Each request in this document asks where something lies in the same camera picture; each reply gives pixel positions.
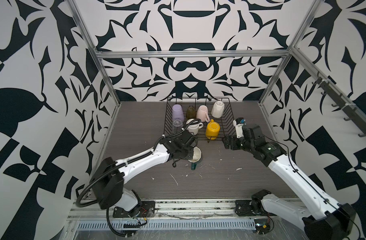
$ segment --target hook rack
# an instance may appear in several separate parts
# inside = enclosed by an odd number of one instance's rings
[[[322,95],[328,95],[335,104],[332,107],[339,107],[348,118],[345,121],[353,121],[353,123],[362,131],[359,137],[366,137],[366,114],[363,113],[358,106],[351,101],[331,80],[319,77],[313,85],[319,84],[324,90]]]

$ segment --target dish rack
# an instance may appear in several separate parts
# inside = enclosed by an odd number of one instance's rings
[[[211,115],[212,107],[216,101],[222,101],[224,103],[223,115],[220,118],[214,118]],[[172,135],[172,106],[175,104],[180,104],[182,106],[185,117],[183,127],[186,126],[188,120],[186,118],[186,112],[189,106],[194,106],[195,112],[198,111],[198,108],[201,105],[207,106],[209,118],[214,119],[215,122],[219,123],[220,131],[218,137],[210,140],[206,137],[207,122],[203,122],[203,127],[200,128],[198,134],[195,135],[199,141],[221,141],[222,137],[235,134],[235,127],[233,126],[234,114],[229,98],[168,98],[166,103],[166,118],[164,120],[164,134],[166,136]]]

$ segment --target table surface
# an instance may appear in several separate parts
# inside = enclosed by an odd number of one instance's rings
[[[234,118],[260,125],[272,137],[257,102],[233,102]],[[122,159],[151,148],[163,134],[166,103],[123,102],[108,141],[104,158]],[[296,197],[294,192],[252,154],[225,149],[222,141],[199,141],[202,160],[191,170],[187,160],[156,165],[124,185],[142,199],[245,198],[262,189],[278,197]]]

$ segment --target purple cup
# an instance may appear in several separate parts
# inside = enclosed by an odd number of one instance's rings
[[[175,104],[172,106],[172,122],[176,119],[184,122],[183,108],[180,104]]]

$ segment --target black and white wallpaper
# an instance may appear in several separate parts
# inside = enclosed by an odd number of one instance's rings
[[[366,0],[326,0],[299,46],[366,113]],[[366,137],[312,82],[292,58],[264,106],[296,164],[355,208],[366,237]],[[355,226],[349,237],[358,238]]]
[[[58,239],[114,108],[63,0],[0,0],[0,239]]]
[[[286,49],[312,0],[76,2],[97,50],[167,51]]]
[[[259,100],[281,57],[104,59],[122,101]]]

